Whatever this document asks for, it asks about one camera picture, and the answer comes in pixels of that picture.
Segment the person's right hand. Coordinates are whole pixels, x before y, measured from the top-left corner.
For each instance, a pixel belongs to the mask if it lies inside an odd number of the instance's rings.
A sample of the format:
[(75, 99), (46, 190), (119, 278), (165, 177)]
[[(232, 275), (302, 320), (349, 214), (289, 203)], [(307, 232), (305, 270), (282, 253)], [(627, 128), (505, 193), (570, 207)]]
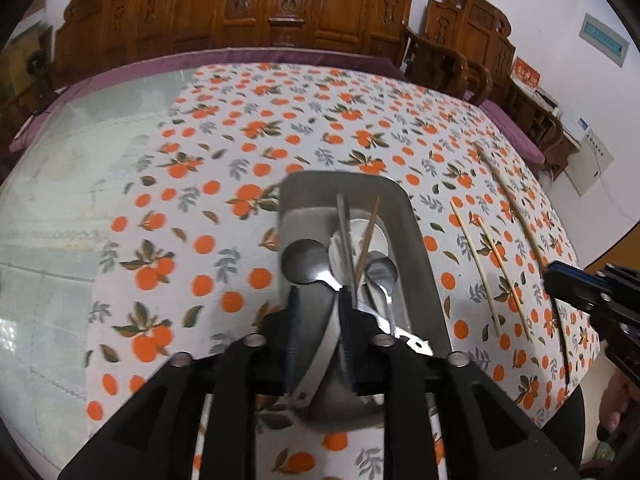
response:
[(620, 370), (616, 370), (602, 394), (599, 408), (600, 425), (612, 434), (631, 401), (638, 402), (639, 388)]

